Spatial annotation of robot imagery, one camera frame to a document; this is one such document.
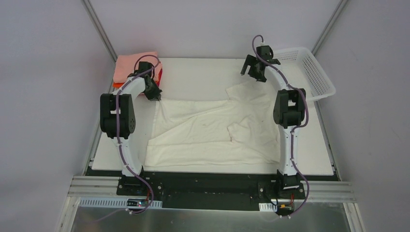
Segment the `white t shirt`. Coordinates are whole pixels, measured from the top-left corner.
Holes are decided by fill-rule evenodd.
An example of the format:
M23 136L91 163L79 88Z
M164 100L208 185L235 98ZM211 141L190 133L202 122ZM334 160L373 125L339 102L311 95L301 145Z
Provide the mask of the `white t shirt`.
M222 101L163 99L156 104L148 167L277 164L280 136L273 120L277 91L244 82Z

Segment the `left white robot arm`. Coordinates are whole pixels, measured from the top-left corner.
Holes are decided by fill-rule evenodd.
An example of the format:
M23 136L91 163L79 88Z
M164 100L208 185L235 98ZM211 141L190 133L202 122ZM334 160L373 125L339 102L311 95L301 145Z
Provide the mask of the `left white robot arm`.
M151 62L137 62L137 67L120 88L100 96L100 128L114 143L122 165L121 173L126 177L141 179L143 164L133 157L136 149L131 145L137 124L133 99L143 94L149 101L161 100L162 90L153 79L155 68Z

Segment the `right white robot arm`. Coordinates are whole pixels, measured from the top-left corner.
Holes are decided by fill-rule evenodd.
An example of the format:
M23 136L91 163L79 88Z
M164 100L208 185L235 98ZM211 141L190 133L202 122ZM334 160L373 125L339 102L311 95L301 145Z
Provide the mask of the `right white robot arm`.
M280 61L274 58L270 46L253 47L253 52L254 55L247 55L241 75L248 74L258 82L269 82L277 90L272 114L280 135L280 163L273 184L273 196L303 199L305 190L296 164L296 153L299 131L308 122L306 92L293 87L276 67Z

